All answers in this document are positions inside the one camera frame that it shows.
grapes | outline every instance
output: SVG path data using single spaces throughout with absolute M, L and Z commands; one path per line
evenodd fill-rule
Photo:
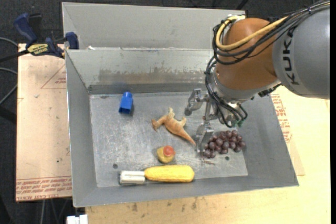
M 228 139 L 230 139 L 230 138 L 232 137 L 232 133 L 231 133 L 230 131 L 228 131 L 228 132 L 226 133 L 226 137 L 227 137 Z
M 241 147 L 240 146 L 237 146 L 235 149 L 234 149 L 234 152 L 240 152 L 242 151 Z
M 210 142 L 210 143 L 209 143 L 209 148 L 210 148 L 211 150 L 214 150 L 214 149 L 215 149 L 215 146 L 216 146 L 215 142 Z
M 238 145 L 241 147 L 241 148 L 244 148 L 246 147 L 246 142 L 244 140 L 241 140 L 238 142 Z
M 238 134 L 237 130 L 232 131 L 221 131 L 218 134 L 214 134 L 208 143 L 204 145 L 203 157 L 204 158 L 214 158 L 216 152 L 219 154 L 227 154 L 229 148 L 234 152 L 240 152 L 246 147 L 246 142 L 243 137 Z
M 209 158 L 210 155 L 211 155 L 211 151 L 210 151 L 210 150 L 205 150 L 205 151 L 203 152 L 203 156 L 206 157 L 206 158 Z
M 221 150 L 222 150 L 222 148 L 220 146 L 217 146 L 217 145 L 215 146 L 215 151 L 216 152 L 220 152 Z
M 230 144 L 229 142 L 225 141 L 223 144 L 222 144 L 222 148 L 229 148 L 230 147 Z
M 223 144 L 223 140 L 220 139 L 220 138 L 218 138 L 218 139 L 216 140 L 216 144 L 217 144 L 218 146 L 221 146 L 221 145 Z
M 227 154 L 228 149 L 222 149 L 222 151 L 220 152 L 221 154 Z
M 232 149 L 236 148 L 236 143 L 235 142 L 230 142 L 230 148 L 232 148 Z
M 233 130 L 233 131 L 231 132 L 231 134 L 232 134 L 233 137 L 235 137 L 235 136 L 238 135 L 238 132 L 237 132 L 237 130 Z

blue block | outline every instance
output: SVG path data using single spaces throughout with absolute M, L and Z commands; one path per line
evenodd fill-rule
M 133 104 L 132 94 L 124 92 L 120 101 L 119 113 L 130 114 Z

toy dinosaur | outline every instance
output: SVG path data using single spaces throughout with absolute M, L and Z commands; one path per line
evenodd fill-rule
M 175 113 L 172 108 L 169 108 L 169 113 L 165 116 L 162 116 L 157 121 L 152 119 L 152 125 L 154 130 L 157 130 L 162 124 L 166 127 L 166 129 L 172 134 L 178 135 L 187 139 L 193 145 L 196 145 L 195 141 L 187 134 L 187 132 L 183 129 L 185 125 L 186 118 L 183 117 L 181 121 L 174 119 Z

red cap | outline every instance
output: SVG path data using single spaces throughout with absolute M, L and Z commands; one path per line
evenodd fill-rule
M 174 148 L 172 146 L 163 147 L 163 155 L 166 157 L 172 156 L 175 154 Z

clamp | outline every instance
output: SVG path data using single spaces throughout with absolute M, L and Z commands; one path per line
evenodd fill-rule
M 47 37 L 45 42 L 37 42 L 37 35 L 34 33 L 32 26 L 29 24 L 30 18 L 32 20 L 36 18 L 40 19 L 40 16 L 29 16 L 28 13 L 23 13 L 14 20 L 14 27 L 16 30 L 26 39 L 28 39 L 25 47 L 26 49 L 14 55 L 1 58 L 0 62 L 4 62 L 25 54 L 32 54 L 34 56 L 51 55 L 64 59 L 65 49 L 79 49 L 78 38 L 74 32 L 68 32 L 66 33 L 65 37 L 58 40 L 53 40 L 50 37 Z M 65 42 L 65 48 L 60 48 L 57 45 L 57 42 Z

